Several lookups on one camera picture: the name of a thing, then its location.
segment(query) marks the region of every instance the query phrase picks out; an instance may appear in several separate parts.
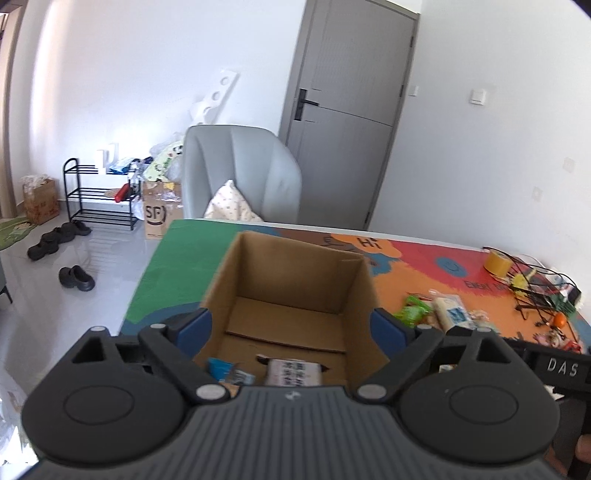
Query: gray armchair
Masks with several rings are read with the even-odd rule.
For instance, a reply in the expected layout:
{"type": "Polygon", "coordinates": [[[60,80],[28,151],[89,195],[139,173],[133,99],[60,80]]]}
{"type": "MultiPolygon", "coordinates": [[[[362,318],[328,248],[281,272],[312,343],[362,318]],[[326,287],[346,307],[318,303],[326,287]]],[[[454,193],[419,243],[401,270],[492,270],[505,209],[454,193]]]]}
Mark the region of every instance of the gray armchair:
{"type": "Polygon", "coordinates": [[[202,218],[228,180],[266,222],[296,223],[301,173],[287,147],[268,130],[240,125],[198,125],[183,146],[183,212],[202,218]]]}

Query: green snack bag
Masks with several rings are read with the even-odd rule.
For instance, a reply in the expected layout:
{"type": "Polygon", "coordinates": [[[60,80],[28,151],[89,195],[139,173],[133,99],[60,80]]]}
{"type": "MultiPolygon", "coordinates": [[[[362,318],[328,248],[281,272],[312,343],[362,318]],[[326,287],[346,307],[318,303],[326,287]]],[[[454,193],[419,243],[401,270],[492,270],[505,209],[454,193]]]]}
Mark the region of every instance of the green snack bag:
{"type": "Polygon", "coordinates": [[[432,312],[425,302],[419,300],[414,295],[409,295],[406,300],[406,306],[402,307],[399,312],[394,314],[394,317],[400,320],[403,324],[410,328],[420,322],[425,315],[432,312]]]}

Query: door handle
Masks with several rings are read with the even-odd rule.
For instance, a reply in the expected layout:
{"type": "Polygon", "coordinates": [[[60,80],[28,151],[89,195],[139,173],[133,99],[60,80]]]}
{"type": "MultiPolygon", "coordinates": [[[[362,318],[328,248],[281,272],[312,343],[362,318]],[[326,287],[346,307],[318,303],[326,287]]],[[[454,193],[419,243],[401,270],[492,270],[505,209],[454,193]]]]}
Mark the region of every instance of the door handle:
{"type": "Polygon", "coordinates": [[[303,88],[301,88],[300,93],[298,94],[298,97],[297,97],[297,105],[295,107],[296,113],[294,116],[294,120],[297,120],[298,122],[301,122],[301,116],[304,113],[304,105],[305,104],[320,106],[320,104],[318,102],[313,102],[312,100],[307,100],[306,99],[307,93],[308,93],[308,90],[304,90],[303,88]]]}

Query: gray gripper base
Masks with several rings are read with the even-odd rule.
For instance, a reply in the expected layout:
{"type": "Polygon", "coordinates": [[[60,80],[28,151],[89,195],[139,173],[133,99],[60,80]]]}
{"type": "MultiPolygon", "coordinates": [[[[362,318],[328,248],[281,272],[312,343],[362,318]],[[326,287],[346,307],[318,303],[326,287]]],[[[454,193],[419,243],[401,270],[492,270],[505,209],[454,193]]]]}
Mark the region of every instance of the gray gripper base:
{"type": "Polygon", "coordinates": [[[559,479],[542,459],[496,468],[458,465],[419,448],[386,407],[340,387],[244,387],[197,408],[160,450],[126,465],[77,469],[42,461],[26,480],[559,479]]]}

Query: gray door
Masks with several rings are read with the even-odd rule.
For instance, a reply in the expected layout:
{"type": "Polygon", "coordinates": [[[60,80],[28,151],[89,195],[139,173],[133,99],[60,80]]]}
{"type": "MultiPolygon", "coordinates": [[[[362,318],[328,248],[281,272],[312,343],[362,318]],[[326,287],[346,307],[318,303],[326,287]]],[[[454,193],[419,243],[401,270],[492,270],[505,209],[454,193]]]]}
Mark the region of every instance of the gray door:
{"type": "Polygon", "coordinates": [[[414,19],[385,5],[316,0],[296,92],[318,106],[303,104],[287,137],[302,172],[299,223],[366,226],[415,27],[414,19]]]}

